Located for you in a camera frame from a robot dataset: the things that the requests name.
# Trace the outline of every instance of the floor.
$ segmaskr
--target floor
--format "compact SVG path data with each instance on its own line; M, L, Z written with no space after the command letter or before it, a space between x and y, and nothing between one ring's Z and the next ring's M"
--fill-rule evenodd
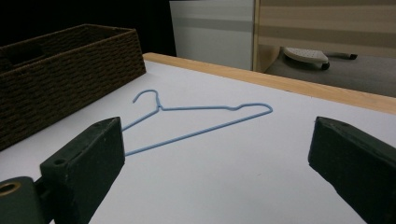
M321 70L321 64L301 63L287 59L281 50L277 60L265 73L309 82L341 87L355 91L396 97L396 59L324 52L330 68Z

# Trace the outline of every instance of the beige wall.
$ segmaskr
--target beige wall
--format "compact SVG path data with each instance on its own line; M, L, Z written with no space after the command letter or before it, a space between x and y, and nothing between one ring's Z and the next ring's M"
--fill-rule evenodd
M394 0L261 0L259 11L260 45L396 58Z

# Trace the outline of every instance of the hanger hook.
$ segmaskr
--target hanger hook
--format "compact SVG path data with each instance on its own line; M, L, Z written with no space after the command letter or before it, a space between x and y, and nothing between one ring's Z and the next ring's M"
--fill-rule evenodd
M149 92L149 91L152 91L152 92L155 93L155 102L157 103L157 108L158 108L158 107L163 108L163 106L162 106L161 103L160 103L160 96L159 96L159 93L158 93L156 90L146 90L146 91L141 91L141 92L139 92L139 93L136 95L136 97L134 98L133 103L135 103L135 102L137 101L137 99L139 99L139 97L140 97L143 93L146 93L146 92Z

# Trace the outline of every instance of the dark background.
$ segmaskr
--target dark background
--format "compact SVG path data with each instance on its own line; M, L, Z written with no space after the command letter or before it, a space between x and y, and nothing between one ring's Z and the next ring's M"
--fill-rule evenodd
M0 46L83 23L135 28L143 53L176 56L168 0L14 0L2 3Z

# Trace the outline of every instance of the screw hole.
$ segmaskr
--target screw hole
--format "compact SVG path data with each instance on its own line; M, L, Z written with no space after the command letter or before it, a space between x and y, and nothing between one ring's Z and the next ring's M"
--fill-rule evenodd
M21 186L19 182L10 182L0 186L0 197L14 192Z
M64 164L65 162L66 162L65 159L59 159L59 160L56 160L56 161L54 162L54 164L55 164L55 165L62 165L62 164Z

